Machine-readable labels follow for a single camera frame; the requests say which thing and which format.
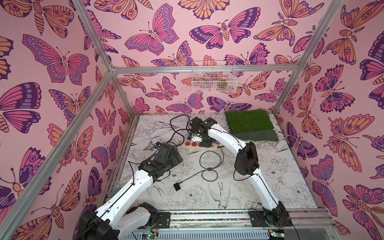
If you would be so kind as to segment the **small black mp3 player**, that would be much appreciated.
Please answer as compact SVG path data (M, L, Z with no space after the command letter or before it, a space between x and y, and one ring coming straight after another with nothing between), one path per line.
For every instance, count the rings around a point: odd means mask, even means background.
M176 192L181 189L180 183L175 183L173 186Z

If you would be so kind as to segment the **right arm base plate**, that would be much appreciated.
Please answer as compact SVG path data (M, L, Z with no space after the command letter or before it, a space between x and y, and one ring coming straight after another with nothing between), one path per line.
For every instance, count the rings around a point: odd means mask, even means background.
M293 224L285 213L275 216L264 211L249 210L252 227L292 227Z

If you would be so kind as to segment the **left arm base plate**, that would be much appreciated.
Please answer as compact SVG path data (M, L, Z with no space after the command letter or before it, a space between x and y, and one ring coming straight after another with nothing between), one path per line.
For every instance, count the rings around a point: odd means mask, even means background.
M160 212L155 215L151 215L148 222L144 225L141 224L136 229L169 229L171 224L171 213Z

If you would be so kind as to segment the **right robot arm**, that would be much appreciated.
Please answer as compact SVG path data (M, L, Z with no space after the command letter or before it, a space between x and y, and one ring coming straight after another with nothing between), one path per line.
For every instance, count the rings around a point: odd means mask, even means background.
M250 181L261 200L266 222L271 226L289 223L290 215L284 204L275 196L265 181L259 164L256 145L245 142L221 127L212 118L201 120L195 117L190 122L193 137L198 137L202 147L208 146L213 141L221 143L236 157L235 173L245 176Z

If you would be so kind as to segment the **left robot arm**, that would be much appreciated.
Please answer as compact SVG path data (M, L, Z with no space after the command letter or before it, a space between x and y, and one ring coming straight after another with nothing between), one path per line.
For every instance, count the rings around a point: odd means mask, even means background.
M156 149L113 197L95 211L81 215L76 240L121 240L140 227L155 224L157 209L152 205L144 203L129 210L158 178L183 162L175 146L158 142Z

